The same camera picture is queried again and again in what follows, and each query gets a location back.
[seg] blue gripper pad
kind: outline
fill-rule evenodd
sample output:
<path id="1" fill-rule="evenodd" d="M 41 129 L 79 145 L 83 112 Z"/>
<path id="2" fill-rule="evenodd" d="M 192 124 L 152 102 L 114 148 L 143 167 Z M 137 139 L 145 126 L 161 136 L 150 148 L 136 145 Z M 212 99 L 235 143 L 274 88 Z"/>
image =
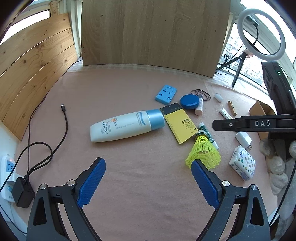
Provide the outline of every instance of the blue gripper pad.
<path id="1" fill-rule="evenodd" d="M 79 190 L 79 198 L 77 200 L 77 203 L 80 208 L 82 208 L 83 205 L 89 204 L 96 188 L 98 187 L 102 177 L 105 174 L 105 171 L 106 162 L 102 158 L 94 167 L 94 169 L 89 174 Z"/>
<path id="2" fill-rule="evenodd" d="M 192 162 L 191 172 L 207 203 L 217 209 L 220 204 L 218 191 L 197 161 Z"/>
<path id="3" fill-rule="evenodd" d="M 165 85 L 157 94 L 155 100 L 162 104 L 168 105 L 176 92 L 177 89 L 175 87 Z"/>

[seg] small white bottle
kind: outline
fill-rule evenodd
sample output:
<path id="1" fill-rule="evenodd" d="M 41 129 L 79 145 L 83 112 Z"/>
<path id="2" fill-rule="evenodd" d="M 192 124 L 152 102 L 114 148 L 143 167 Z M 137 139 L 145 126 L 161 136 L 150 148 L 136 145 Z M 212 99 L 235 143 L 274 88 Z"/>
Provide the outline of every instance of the small white bottle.
<path id="1" fill-rule="evenodd" d="M 165 119 L 159 109 L 133 112 L 93 124 L 90 127 L 91 141 L 119 140 L 164 126 Z"/>
<path id="2" fill-rule="evenodd" d="M 202 115 L 202 110 L 203 110 L 203 99 L 202 99 L 202 94 L 198 95 L 198 98 L 200 99 L 200 104 L 198 107 L 194 110 L 194 114 L 196 115 Z"/>

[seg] metal screw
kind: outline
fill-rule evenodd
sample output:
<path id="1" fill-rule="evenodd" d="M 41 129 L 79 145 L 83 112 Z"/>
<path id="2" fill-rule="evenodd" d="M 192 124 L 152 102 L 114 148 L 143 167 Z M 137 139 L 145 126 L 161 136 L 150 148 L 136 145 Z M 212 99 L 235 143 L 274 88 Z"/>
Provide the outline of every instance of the metal screw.
<path id="1" fill-rule="evenodd" d="M 74 180 L 69 180 L 68 182 L 67 182 L 67 185 L 68 186 L 73 186 L 75 184 L 75 181 Z"/>
<path id="2" fill-rule="evenodd" d="M 253 190 L 257 190 L 257 186 L 256 186 L 255 184 L 252 184 L 252 185 L 251 185 L 251 188 L 252 188 Z"/>
<path id="3" fill-rule="evenodd" d="M 39 188 L 40 188 L 41 190 L 42 190 L 42 189 L 45 189 L 45 188 L 46 188 L 46 184 L 45 184 L 45 183 L 41 184 Z"/>
<path id="4" fill-rule="evenodd" d="M 223 182 L 222 182 L 222 185 L 223 185 L 224 187 L 228 187 L 228 186 L 230 185 L 230 183 L 229 183 L 229 181 L 223 181 Z"/>

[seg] tripod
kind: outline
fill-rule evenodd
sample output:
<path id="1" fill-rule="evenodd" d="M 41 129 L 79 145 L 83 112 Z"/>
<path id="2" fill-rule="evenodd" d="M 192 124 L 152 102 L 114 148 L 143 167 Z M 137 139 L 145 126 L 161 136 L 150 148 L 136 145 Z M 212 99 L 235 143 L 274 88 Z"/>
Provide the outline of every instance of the tripod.
<path id="1" fill-rule="evenodd" d="M 239 66 L 237 68 L 237 72 L 235 73 L 234 79 L 233 79 L 232 84 L 231 84 L 232 88 L 234 87 L 234 85 L 235 85 L 235 83 L 237 81 L 237 78 L 239 77 L 239 73 L 240 73 L 240 71 L 242 69 L 242 65 L 244 64 L 244 60 L 246 59 L 247 56 L 248 55 L 245 52 L 242 52 L 240 56 L 228 61 L 227 63 L 222 64 L 219 68 L 216 69 L 216 71 L 221 70 L 221 69 L 231 65 L 233 62 L 240 59 Z"/>

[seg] tissue pack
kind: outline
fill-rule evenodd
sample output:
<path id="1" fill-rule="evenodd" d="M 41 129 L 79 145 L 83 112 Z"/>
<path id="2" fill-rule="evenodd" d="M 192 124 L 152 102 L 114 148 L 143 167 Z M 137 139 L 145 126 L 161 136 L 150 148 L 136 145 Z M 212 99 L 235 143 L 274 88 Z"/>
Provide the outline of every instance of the tissue pack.
<path id="1" fill-rule="evenodd" d="M 241 176 L 245 181 L 250 180 L 255 171 L 256 162 L 252 156 L 241 145 L 235 148 L 229 165 Z"/>

